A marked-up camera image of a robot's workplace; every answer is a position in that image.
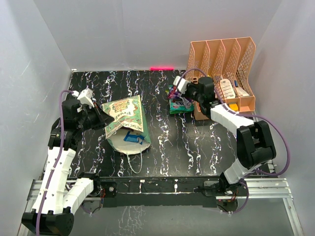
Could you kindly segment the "purple snack packet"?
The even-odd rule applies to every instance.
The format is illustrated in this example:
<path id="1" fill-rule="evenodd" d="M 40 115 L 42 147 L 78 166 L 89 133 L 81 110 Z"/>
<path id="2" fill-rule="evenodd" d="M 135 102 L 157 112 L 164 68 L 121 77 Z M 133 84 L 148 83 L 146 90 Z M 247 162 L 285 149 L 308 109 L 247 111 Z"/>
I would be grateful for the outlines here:
<path id="1" fill-rule="evenodd" d="M 174 86 L 169 86 L 168 88 L 169 88 L 167 93 L 168 100 L 173 99 L 174 101 L 183 101 L 185 106 L 188 106 L 189 103 L 192 103 L 191 100 L 182 97 L 182 94 L 180 92 L 175 91 Z"/>

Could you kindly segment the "teal Fox's candy bag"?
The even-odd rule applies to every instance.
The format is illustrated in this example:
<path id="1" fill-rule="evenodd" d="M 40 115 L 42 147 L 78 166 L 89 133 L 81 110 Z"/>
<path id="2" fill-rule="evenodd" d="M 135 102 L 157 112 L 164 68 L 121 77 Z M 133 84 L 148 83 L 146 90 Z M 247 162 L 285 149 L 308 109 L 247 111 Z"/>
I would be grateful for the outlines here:
<path id="1" fill-rule="evenodd" d="M 182 113 L 191 113 L 194 110 L 194 104 L 189 103 L 188 106 L 185 106 L 183 101 L 174 101 L 173 99 L 169 100 L 169 113 L 173 114 L 182 114 Z"/>

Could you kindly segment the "green paper bag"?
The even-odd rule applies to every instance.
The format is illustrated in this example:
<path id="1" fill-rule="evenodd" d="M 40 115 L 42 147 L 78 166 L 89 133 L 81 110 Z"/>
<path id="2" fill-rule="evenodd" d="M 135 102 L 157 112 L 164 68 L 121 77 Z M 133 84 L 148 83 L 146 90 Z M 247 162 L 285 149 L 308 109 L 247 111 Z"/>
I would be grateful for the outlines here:
<path id="1" fill-rule="evenodd" d="M 131 166 L 132 155 L 142 155 L 142 152 L 151 146 L 151 138 L 148 131 L 146 114 L 140 95 L 111 101 L 102 104 L 102 110 L 115 120 L 105 127 L 106 140 L 111 147 L 127 156 Z M 125 142 L 127 132 L 139 133 L 144 137 L 143 144 Z"/>

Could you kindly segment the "blue snack packet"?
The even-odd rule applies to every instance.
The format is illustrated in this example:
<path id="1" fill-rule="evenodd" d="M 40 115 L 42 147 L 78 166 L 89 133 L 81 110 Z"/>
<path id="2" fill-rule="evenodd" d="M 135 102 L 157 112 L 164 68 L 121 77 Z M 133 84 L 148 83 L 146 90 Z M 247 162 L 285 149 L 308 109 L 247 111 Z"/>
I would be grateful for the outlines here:
<path id="1" fill-rule="evenodd" d="M 133 133 L 131 131 L 128 131 L 126 136 L 124 137 L 125 142 L 131 142 L 131 143 L 137 143 L 142 145 L 143 144 L 144 137 L 139 133 Z"/>

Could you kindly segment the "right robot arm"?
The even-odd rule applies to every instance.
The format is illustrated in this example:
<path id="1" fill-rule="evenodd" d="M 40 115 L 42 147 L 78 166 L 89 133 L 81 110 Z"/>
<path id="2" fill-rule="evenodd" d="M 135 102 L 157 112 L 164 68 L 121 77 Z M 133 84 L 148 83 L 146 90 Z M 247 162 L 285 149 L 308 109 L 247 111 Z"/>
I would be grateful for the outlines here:
<path id="1" fill-rule="evenodd" d="M 236 136 L 236 160 L 221 173 L 218 183 L 209 186 L 208 190 L 231 195 L 242 179 L 276 157 L 269 124 L 243 117 L 216 99 L 212 78 L 201 77 L 197 84 L 180 78 L 174 85 L 184 98 L 199 104 L 204 116 Z"/>

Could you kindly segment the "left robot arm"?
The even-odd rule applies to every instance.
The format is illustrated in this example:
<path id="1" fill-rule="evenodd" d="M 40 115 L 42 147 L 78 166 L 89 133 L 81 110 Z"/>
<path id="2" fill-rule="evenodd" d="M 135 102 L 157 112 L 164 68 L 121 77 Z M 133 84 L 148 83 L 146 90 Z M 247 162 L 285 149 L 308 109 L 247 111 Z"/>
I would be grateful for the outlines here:
<path id="1" fill-rule="evenodd" d="M 69 235 L 74 215 L 85 198 L 102 192 L 96 173 L 81 173 L 69 189 L 66 182 L 83 133 L 103 129 L 114 119 L 90 98 L 65 100 L 59 106 L 62 113 L 51 128 L 47 164 L 38 196 L 31 211 L 22 216 L 22 224 L 37 236 Z"/>

